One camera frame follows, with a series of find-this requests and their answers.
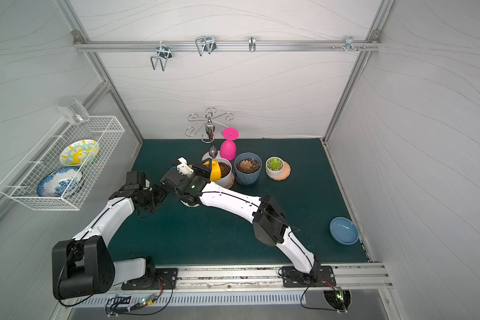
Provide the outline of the yellow watering can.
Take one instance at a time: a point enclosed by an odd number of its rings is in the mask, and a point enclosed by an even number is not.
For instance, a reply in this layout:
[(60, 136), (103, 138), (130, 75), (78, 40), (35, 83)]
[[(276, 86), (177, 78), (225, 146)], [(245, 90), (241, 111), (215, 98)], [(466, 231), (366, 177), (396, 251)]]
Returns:
[(205, 166), (208, 166), (211, 170), (210, 173), (210, 181), (218, 181), (222, 178), (221, 168), (217, 160), (215, 159), (207, 159), (203, 162)]

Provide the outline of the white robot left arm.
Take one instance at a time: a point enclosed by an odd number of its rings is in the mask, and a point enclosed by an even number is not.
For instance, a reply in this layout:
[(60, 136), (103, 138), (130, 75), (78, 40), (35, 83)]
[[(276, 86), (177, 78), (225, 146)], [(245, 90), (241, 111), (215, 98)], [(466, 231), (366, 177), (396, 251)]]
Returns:
[(151, 257), (114, 262), (108, 245), (135, 210), (154, 213), (168, 195), (152, 185), (143, 171), (130, 171), (125, 184), (107, 201), (97, 217), (71, 240), (52, 249), (53, 295), (59, 301), (106, 293), (114, 285), (147, 289), (157, 283)]

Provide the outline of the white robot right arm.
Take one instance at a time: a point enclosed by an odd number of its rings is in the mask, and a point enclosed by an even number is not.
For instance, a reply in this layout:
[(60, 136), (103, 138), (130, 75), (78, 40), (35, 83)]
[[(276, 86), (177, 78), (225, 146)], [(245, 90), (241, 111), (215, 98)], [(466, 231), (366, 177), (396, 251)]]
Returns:
[(277, 247), (292, 262), (296, 281), (304, 284), (336, 286), (332, 271), (298, 240), (281, 206), (270, 195), (255, 197), (226, 189), (208, 177), (186, 175), (170, 169), (160, 180), (161, 186), (174, 193), (188, 207), (206, 206), (233, 213), (252, 224), (255, 238)]

